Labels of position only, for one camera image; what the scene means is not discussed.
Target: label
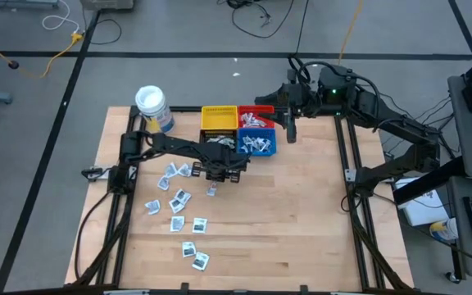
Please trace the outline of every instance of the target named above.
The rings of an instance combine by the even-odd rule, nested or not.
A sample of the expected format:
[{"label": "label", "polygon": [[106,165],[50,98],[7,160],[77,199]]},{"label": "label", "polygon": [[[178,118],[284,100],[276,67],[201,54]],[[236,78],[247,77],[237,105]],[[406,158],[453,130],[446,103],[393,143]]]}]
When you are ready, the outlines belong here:
[{"label": "label", "polygon": [[458,234],[451,229],[450,220],[439,221],[431,224],[429,232],[433,237],[442,241],[452,241],[458,238]]},{"label": "label", "polygon": [[165,104],[163,111],[154,116],[145,116],[147,120],[147,131],[151,133],[163,132],[167,133],[174,127],[174,117],[170,112],[170,108]]}]

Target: white cable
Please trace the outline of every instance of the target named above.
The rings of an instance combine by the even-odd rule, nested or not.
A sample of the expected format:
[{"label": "white cable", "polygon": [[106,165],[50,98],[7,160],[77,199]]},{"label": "white cable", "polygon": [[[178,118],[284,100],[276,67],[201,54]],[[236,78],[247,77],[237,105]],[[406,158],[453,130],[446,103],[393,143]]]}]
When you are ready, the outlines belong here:
[{"label": "white cable", "polygon": [[[45,18],[43,18],[43,21],[41,22],[41,25],[43,25],[43,28],[46,29],[46,30],[54,30],[54,29],[57,30],[57,29],[59,29],[59,27],[61,27],[66,21],[68,21],[68,22],[70,22],[70,23],[76,25],[76,29],[75,29],[74,33],[78,33],[78,32],[79,32],[79,24],[78,24],[77,22],[73,21],[73,20],[69,20],[69,18],[68,18],[68,17],[70,16],[70,7],[69,7],[69,5],[66,4],[66,2],[63,1],[63,0],[59,0],[59,2],[65,4],[65,6],[66,6],[66,16],[65,16],[65,17],[61,17],[61,16],[46,16]],[[55,26],[53,26],[53,27],[47,27],[47,26],[45,25],[45,21],[48,20],[48,19],[50,19],[50,18],[59,19],[59,20],[61,20],[61,22],[60,22],[58,25],[55,25]]]}]

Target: wooden board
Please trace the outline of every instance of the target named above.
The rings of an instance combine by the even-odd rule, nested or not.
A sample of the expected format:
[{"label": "wooden board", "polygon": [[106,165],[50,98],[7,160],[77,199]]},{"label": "wooden board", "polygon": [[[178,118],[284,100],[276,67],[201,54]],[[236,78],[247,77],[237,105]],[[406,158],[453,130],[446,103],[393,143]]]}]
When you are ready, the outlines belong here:
[{"label": "wooden board", "polygon": [[[128,107],[111,107],[102,133],[96,164],[117,162],[120,136],[125,132]],[[175,113],[172,136],[197,140],[199,113]],[[278,152],[272,157],[253,157],[239,184],[219,184],[215,197],[206,195],[209,181],[175,176],[164,192],[157,181],[170,162],[178,167],[193,159],[165,155],[140,166],[134,209],[120,281],[122,288],[191,289],[361,290],[352,228],[348,214],[340,209],[345,195],[341,161],[333,118],[297,120],[297,143],[287,144],[278,128]],[[344,125],[347,138],[347,126]],[[379,136],[356,129],[364,166],[383,162]],[[168,201],[182,188],[193,196],[177,216],[185,216],[184,229],[170,232],[173,216]],[[104,194],[106,184],[90,184],[83,215]],[[387,185],[377,193],[392,197]],[[148,215],[144,204],[159,199],[161,211]],[[82,237],[80,269],[100,250],[110,210],[110,198],[89,218]],[[379,249],[402,279],[412,285],[402,233],[394,205],[370,199]],[[207,218],[206,234],[192,234],[194,217]],[[183,258],[181,243],[193,241],[210,255],[204,272]],[[370,266],[367,251],[366,262]],[[110,256],[107,279],[116,252]],[[74,277],[74,257],[66,282]],[[371,268],[370,282],[374,286]]]}]

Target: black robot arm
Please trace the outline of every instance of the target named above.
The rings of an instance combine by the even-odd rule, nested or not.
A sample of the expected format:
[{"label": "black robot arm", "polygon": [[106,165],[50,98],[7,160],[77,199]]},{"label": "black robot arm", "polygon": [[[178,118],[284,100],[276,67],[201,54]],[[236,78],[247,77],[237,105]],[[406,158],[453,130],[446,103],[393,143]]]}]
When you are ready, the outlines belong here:
[{"label": "black robot arm", "polygon": [[[314,61],[300,64],[296,69],[289,60],[292,69],[288,71],[288,83],[282,84],[278,91],[255,99],[257,105],[275,106],[274,114],[259,114],[287,129],[289,143],[296,142],[295,119],[317,116],[347,117],[354,125],[372,128],[373,132],[382,129],[403,138],[411,147],[403,156],[388,161],[375,168],[362,167],[354,173],[355,192],[361,196],[373,195],[376,185],[385,179],[403,175],[416,170],[429,172],[439,167],[440,132],[406,115],[391,110],[380,98],[379,90],[369,79],[357,75],[351,69],[333,66],[326,62]],[[322,65],[318,88],[311,89],[307,81],[311,80],[306,68],[310,65]],[[365,90],[357,83],[363,80],[374,90]]]},{"label": "black robot arm", "polygon": [[[136,145],[141,138],[150,147],[145,152],[140,152]],[[133,131],[121,136],[120,164],[131,166],[165,154],[198,159],[193,163],[192,176],[198,177],[203,171],[206,179],[218,182],[225,182],[226,179],[239,182],[240,171],[247,170],[250,161],[250,154],[236,153],[221,143],[196,143],[147,131]]]}]

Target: small sticker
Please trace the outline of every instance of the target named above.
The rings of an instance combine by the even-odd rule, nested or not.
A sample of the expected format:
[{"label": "small sticker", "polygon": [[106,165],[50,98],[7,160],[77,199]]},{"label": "small sticker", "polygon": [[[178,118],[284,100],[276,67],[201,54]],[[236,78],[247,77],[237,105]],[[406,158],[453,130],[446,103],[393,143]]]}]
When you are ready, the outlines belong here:
[{"label": "small sticker", "polygon": [[157,182],[157,187],[163,190],[169,189],[169,179],[166,176],[162,176],[160,181]]},{"label": "small sticker", "polygon": [[193,234],[204,234],[207,231],[206,218],[194,218]]},{"label": "small sticker", "polygon": [[188,200],[192,195],[190,193],[185,192],[183,189],[179,189],[179,191],[174,195],[174,199],[178,200],[180,203],[182,203],[184,206],[187,204]]},{"label": "small sticker", "polygon": [[185,225],[185,216],[172,216],[170,219],[170,231],[179,232]]},{"label": "small sticker", "polygon": [[193,268],[204,271],[207,267],[207,263],[209,263],[209,256],[205,253],[197,252],[196,258],[194,258]]},{"label": "small sticker", "polygon": [[155,200],[155,201],[148,202],[145,204],[145,207],[148,208],[149,215],[154,215],[160,211],[160,208],[161,208],[160,201]]},{"label": "small sticker", "polygon": [[172,212],[174,214],[182,211],[185,208],[184,204],[182,204],[178,200],[173,199],[172,201],[169,202],[169,204],[170,204],[170,208],[172,209]]},{"label": "small sticker", "polygon": [[178,174],[178,170],[176,169],[176,166],[174,165],[174,162],[170,163],[166,168],[165,168],[165,176],[167,178],[176,176]]},{"label": "small sticker", "polygon": [[181,250],[182,250],[182,253],[184,254],[184,257],[196,255],[196,246],[194,246],[193,242],[181,243]]},{"label": "small sticker", "polygon": [[183,164],[178,170],[178,174],[185,177],[190,177],[192,173],[193,173],[193,170],[190,168],[190,166],[187,163]]},{"label": "small sticker", "polygon": [[216,181],[211,182],[211,185],[206,191],[206,195],[209,197],[214,197],[216,195],[217,189],[218,189],[218,183]]}]

